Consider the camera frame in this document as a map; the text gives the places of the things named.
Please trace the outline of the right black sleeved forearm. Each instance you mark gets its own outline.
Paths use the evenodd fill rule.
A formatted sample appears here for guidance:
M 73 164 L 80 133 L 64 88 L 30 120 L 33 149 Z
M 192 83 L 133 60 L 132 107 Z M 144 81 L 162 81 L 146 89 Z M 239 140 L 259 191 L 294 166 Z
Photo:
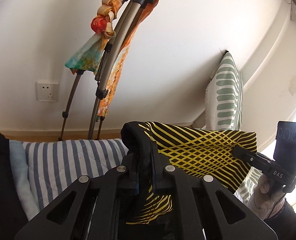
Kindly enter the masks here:
M 283 207 L 264 222 L 274 230 L 278 239 L 296 239 L 296 213 L 286 199 Z

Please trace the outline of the right white gloved hand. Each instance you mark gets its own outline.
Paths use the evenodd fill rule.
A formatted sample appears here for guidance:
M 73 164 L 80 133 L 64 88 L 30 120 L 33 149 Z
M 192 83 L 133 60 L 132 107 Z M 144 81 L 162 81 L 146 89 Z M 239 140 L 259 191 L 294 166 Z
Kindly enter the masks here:
M 272 218 L 285 203 L 285 194 L 282 189 L 270 194 L 270 182 L 266 175 L 261 175 L 258 184 L 254 187 L 247 207 L 261 220 Z

